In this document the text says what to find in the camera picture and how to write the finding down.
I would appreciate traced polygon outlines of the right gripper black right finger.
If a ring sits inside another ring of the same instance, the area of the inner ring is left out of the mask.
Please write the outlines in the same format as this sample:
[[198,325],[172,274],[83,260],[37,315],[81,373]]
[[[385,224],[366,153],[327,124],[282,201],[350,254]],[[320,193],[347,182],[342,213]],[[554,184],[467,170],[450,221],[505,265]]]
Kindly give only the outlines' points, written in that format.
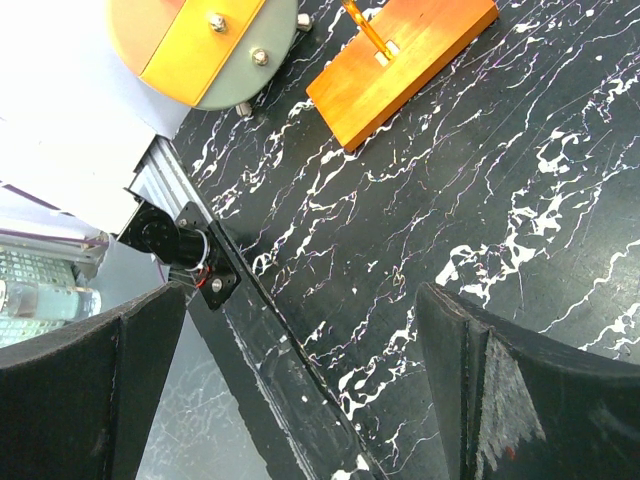
[[635,479],[639,368],[533,332],[434,283],[415,313],[453,479]]

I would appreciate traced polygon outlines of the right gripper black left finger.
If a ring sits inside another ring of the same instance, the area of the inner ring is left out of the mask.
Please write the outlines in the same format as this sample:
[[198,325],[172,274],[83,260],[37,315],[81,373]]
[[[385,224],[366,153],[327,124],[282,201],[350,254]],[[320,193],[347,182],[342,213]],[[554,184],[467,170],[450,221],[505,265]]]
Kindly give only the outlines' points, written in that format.
[[170,282],[2,348],[2,478],[135,478],[185,315]]

